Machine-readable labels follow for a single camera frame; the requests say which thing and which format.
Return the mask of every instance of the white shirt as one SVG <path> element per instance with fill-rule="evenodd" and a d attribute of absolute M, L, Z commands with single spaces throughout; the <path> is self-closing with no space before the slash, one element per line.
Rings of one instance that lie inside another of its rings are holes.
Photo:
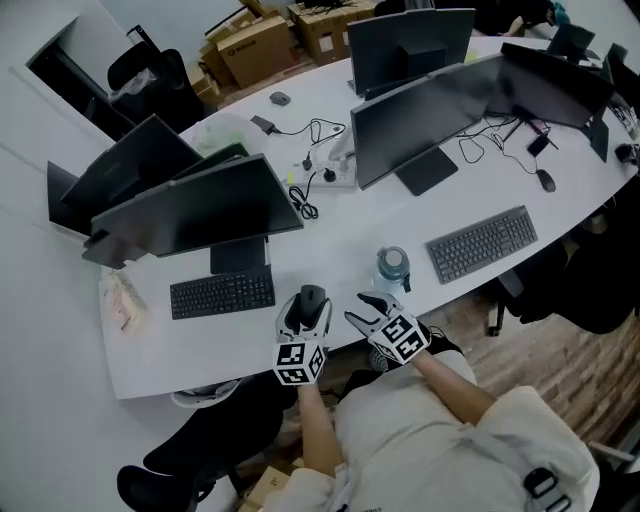
<path fill-rule="evenodd" d="M 436 356 L 474 382 L 464 357 Z M 296 470 L 265 512 L 523 511 L 528 495 L 513 469 L 474 450 L 462 424 L 411 365 L 352 391 L 336 411 L 345 464 L 336 478 Z M 572 512 L 590 509 L 599 474 L 586 446 L 533 388 L 499 398 L 476 428 L 506 442 L 534 467 L 560 477 Z"/>

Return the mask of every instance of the computer mouse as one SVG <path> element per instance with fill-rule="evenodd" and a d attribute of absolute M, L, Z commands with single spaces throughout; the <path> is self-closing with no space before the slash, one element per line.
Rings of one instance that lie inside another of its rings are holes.
<path fill-rule="evenodd" d="M 306 284 L 300 289 L 300 323 L 302 325 L 313 326 L 324 299 L 324 289 L 319 286 Z"/>
<path fill-rule="evenodd" d="M 556 191 L 556 182 L 553 181 L 551 175 L 545 171 L 544 169 L 538 169 L 536 171 L 538 175 L 538 179 L 540 180 L 540 185 L 547 192 L 555 192 Z"/>
<path fill-rule="evenodd" d="M 275 103 L 276 105 L 280 105 L 281 107 L 285 107 L 289 103 L 291 103 L 291 98 L 289 98 L 289 96 L 281 91 L 274 92 L 271 96 L 269 96 L 269 99 L 273 103 Z"/>

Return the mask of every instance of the plastic bag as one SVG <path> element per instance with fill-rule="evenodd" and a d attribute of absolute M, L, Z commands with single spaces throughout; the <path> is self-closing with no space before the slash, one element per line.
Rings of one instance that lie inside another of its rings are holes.
<path fill-rule="evenodd" d="M 195 125 L 191 145 L 206 158 L 234 142 L 242 144 L 250 155 L 256 155 L 264 152 L 267 136 L 247 119 L 218 113 Z"/>
<path fill-rule="evenodd" d="M 129 80 L 126 84 L 124 84 L 122 88 L 118 89 L 117 91 L 111 91 L 109 93 L 109 103 L 115 103 L 125 94 L 128 94 L 130 96 L 140 94 L 140 92 L 145 87 L 147 87 L 149 84 L 152 84 L 156 80 L 157 78 L 151 72 L 151 70 L 149 68 L 145 68 L 131 80 Z"/>

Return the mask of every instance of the monitor screen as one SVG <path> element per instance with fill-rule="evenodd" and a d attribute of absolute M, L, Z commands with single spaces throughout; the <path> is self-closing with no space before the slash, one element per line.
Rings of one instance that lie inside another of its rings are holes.
<path fill-rule="evenodd" d="M 360 188 L 482 119 L 501 62 L 451 66 L 352 110 Z"/>
<path fill-rule="evenodd" d="M 640 110 L 640 77 L 625 66 L 620 59 L 608 60 L 611 80 L 616 92 L 630 106 Z"/>
<path fill-rule="evenodd" d="M 167 182 L 93 225 L 156 256 L 303 227 L 264 155 Z"/>
<path fill-rule="evenodd" d="M 578 64 L 584 58 L 584 51 L 589 48 L 595 36 L 585 28 L 565 23 L 553 36 L 547 53 L 567 57 L 571 62 Z"/>
<path fill-rule="evenodd" d="M 417 57 L 410 66 L 416 78 L 464 62 L 474 18 L 475 9 L 417 9 L 350 23 L 356 94 L 410 78 L 403 50 Z"/>
<path fill-rule="evenodd" d="M 177 133 L 153 115 L 89 165 L 62 201 L 97 215 L 164 183 L 200 159 Z"/>
<path fill-rule="evenodd" d="M 562 58 L 508 43 L 502 55 L 487 114 L 581 128 L 613 93 L 606 80 Z"/>

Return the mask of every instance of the cardboard box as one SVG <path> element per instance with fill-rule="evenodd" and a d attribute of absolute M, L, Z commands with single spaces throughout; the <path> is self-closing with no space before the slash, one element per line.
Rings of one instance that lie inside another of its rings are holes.
<path fill-rule="evenodd" d="M 205 34 L 207 44 L 200 49 L 200 58 L 222 87 L 233 85 L 235 80 L 218 52 L 217 44 L 240 30 L 250 27 L 255 21 L 256 17 L 253 13 L 244 7 L 218 23 Z"/>
<path fill-rule="evenodd" d="M 287 22 L 274 15 L 220 41 L 218 51 L 240 87 L 292 67 Z"/>
<path fill-rule="evenodd" d="M 311 14 L 306 14 L 309 10 L 304 4 L 294 4 L 289 12 L 307 53 L 323 66 L 351 56 L 347 24 L 373 18 L 374 8 L 373 2 L 364 0 L 330 11 L 317 9 Z"/>
<path fill-rule="evenodd" d="M 208 40 L 220 41 L 220 39 L 215 39 L 215 34 L 219 32 L 221 29 L 228 29 L 231 32 L 238 32 L 243 28 L 247 28 L 253 21 L 255 21 L 256 17 L 253 13 L 246 7 L 243 7 L 239 11 L 233 13 L 228 18 L 225 18 L 220 23 L 218 23 L 215 27 L 210 30 L 207 30 L 205 33 L 205 37 Z"/>
<path fill-rule="evenodd" d="M 264 506 L 267 496 L 273 491 L 284 489 L 288 481 L 289 475 L 269 466 L 238 512 L 258 512 Z"/>
<path fill-rule="evenodd" d="M 224 94 L 220 91 L 220 86 L 213 78 L 208 75 L 204 77 L 207 85 L 200 92 L 196 93 L 200 101 L 205 105 L 218 106 L 224 100 Z"/>
<path fill-rule="evenodd" d="M 242 5 L 246 5 L 247 8 L 259 18 L 263 17 L 270 11 L 276 11 L 277 9 L 273 9 L 272 7 L 264 7 L 259 0 L 240 0 Z"/>
<path fill-rule="evenodd" d="M 187 78 L 189 78 L 189 83 L 196 94 L 206 89 L 209 85 L 207 75 L 198 64 L 187 66 Z"/>
<path fill-rule="evenodd" d="M 222 55 L 220 55 L 220 52 L 218 52 L 216 43 L 207 43 L 206 46 L 201 48 L 200 59 L 202 60 L 202 62 L 204 62 L 211 75 L 222 87 L 226 87 L 228 85 L 233 85 L 236 83 L 236 81 L 233 79 L 231 71 L 224 62 Z"/>

